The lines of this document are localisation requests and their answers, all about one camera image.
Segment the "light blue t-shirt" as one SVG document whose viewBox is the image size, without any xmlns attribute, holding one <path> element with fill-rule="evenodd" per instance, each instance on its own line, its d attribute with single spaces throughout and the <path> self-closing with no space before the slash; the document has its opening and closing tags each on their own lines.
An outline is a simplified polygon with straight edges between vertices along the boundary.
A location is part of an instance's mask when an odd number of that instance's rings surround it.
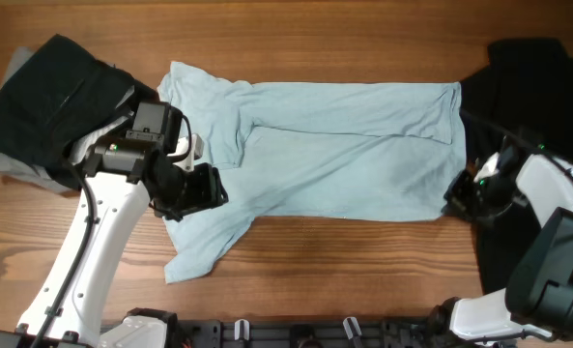
<svg viewBox="0 0 573 348">
<path fill-rule="evenodd" d="M 158 93 L 229 197 L 166 222 L 169 283 L 208 274 L 258 217 L 438 218 L 467 161 L 457 82 L 249 83 L 175 62 Z"/>
</svg>

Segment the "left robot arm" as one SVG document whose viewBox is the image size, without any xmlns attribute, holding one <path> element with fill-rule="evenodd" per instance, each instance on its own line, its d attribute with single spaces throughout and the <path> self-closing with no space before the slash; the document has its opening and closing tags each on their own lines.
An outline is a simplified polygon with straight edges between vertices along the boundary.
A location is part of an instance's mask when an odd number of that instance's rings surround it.
<svg viewBox="0 0 573 348">
<path fill-rule="evenodd" d="M 137 308 L 107 332 L 102 313 L 130 233 L 152 208 L 183 217 L 228 200 L 216 168 L 199 163 L 203 141 L 193 134 L 184 152 L 157 140 L 103 136 L 81 177 L 70 230 L 31 305 L 15 329 L 0 330 L 0 347 L 180 347 L 176 314 Z"/>
</svg>

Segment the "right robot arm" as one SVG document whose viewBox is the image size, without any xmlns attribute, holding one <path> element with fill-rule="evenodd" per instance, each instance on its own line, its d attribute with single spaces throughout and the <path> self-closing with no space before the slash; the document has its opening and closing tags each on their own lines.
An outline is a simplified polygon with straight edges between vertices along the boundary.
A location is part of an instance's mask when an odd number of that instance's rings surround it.
<svg viewBox="0 0 573 348">
<path fill-rule="evenodd" d="M 573 165 L 509 147 L 476 173 L 461 171 L 444 194 L 450 209 L 501 241 L 482 275 L 501 287 L 452 298 L 431 312 L 434 347 L 499 347 L 518 339 L 573 341 Z"/>
</svg>

